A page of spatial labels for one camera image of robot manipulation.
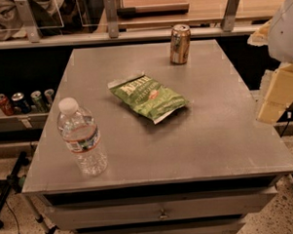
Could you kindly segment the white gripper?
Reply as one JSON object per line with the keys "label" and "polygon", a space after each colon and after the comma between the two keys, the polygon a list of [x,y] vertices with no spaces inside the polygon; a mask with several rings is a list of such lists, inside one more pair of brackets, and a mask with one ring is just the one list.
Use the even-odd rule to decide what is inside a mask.
{"label": "white gripper", "polygon": [[286,62],[275,71],[266,70],[259,88],[257,120],[276,123],[293,102],[293,0],[284,0],[272,20],[253,32],[247,43],[257,47],[268,45],[272,58]]}

